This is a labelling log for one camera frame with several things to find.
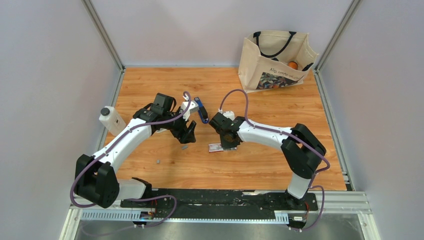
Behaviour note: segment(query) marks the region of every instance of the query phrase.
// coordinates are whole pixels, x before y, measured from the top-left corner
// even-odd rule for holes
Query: black bottle cap
[[[111,111],[109,110],[109,108],[107,108],[107,107],[103,107],[101,110],[100,110],[100,114],[101,115],[103,115],[103,116],[107,116],[107,115],[109,115],[111,113]]]

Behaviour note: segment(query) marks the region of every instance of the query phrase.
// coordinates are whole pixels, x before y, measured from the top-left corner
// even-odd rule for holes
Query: wooden tabletop
[[[209,117],[217,112],[227,92],[241,88],[237,68],[127,68],[115,108],[128,124],[133,114],[157,93],[183,101],[183,91],[200,97]],[[331,168],[320,173],[314,184],[325,190],[346,190],[336,150],[312,73],[304,84],[252,92],[249,118],[276,127],[305,124],[327,149]],[[235,92],[227,98],[224,111],[243,116],[245,97]],[[257,143],[242,142],[234,151],[209,153],[208,144],[219,143],[220,136],[197,113],[196,143],[182,149],[169,131],[155,133],[126,159],[117,173],[119,179],[137,177],[153,188],[284,190],[290,183],[290,170],[283,153]],[[114,137],[109,133],[106,144]]]

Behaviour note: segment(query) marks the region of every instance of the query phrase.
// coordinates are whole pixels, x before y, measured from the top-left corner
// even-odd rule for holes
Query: tote bag
[[[243,41],[238,77],[247,93],[302,84],[318,54],[308,33],[265,30]],[[297,63],[297,70],[289,67]]]

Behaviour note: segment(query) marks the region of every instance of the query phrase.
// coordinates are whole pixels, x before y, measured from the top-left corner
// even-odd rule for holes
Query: white wall
[[[422,239],[424,2],[366,0],[321,71],[381,239]]]
[[[351,0],[92,0],[125,65],[238,65],[260,30],[310,33],[322,53]]]
[[[119,71],[81,1],[0,6],[0,235],[57,239]]]

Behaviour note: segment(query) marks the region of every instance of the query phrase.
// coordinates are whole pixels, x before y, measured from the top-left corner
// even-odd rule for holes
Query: blue box cutter
[[[197,96],[194,98],[194,101],[199,105],[199,110],[197,112],[199,113],[202,123],[204,124],[209,123],[208,112],[206,111],[206,108],[203,106],[202,102],[200,101],[200,98]]]

